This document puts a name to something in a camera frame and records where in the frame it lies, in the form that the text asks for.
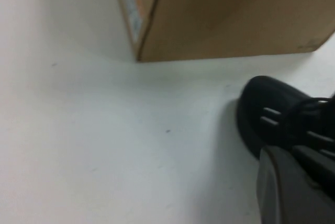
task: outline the label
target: label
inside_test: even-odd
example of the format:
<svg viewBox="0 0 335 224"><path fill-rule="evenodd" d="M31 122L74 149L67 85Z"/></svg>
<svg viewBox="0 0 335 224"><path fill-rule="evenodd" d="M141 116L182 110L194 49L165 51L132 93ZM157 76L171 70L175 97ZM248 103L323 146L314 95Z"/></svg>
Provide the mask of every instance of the label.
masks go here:
<svg viewBox="0 0 335 224"><path fill-rule="evenodd" d="M141 0L123 0L126 12L128 15L128 22L132 40L138 41L143 23L143 7Z"/></svg>

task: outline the floor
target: floor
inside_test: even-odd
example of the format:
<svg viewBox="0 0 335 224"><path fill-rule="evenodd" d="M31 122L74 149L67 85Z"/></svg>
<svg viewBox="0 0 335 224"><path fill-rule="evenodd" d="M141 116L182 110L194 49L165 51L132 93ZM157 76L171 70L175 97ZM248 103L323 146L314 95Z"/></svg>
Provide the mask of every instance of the floor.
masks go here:
<svg viewBox="0 0 335 224"><path fill-rule="evenodd" d="M259 224L234 109L271 75L335 89L314 54L138 64L117 0L0 2L0 222Z"/></svg>

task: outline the cardboard box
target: cardboard box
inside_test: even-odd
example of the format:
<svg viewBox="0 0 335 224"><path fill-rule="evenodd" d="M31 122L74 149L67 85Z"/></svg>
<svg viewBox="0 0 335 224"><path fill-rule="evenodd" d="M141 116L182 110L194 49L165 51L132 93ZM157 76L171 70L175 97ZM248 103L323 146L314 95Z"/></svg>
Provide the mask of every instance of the cardboard box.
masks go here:
<svg viewBox="0 0 335 224"><path fill-rule="evenodd" d="M120 0L142 62L312 52L335 0Z"/></svg>

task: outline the brown cardboard box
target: brown cardboard box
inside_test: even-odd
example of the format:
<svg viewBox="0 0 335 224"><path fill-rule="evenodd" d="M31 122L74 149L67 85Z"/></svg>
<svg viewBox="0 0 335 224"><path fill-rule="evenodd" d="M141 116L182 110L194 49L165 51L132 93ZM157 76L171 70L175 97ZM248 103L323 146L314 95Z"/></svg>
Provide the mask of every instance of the brown cardboard box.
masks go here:
<svg viewBox="0 0 335 224"><path fill-rule="evenodd" d="M335 0L120 0L142 62L311 52L335 31Z"/></svg>

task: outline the white floor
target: white floor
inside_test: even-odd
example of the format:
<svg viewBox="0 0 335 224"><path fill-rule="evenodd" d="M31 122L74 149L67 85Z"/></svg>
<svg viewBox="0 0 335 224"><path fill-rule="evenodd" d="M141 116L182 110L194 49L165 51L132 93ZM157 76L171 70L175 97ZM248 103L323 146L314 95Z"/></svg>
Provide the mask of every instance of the white floor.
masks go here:
<svg viewBox="0 0 335 224"><path fill-rule="evenodd" d="M335 89L314 54L138 64L117 0L0 1L0 222L260 223L234 123L259 74Z"/></svg>

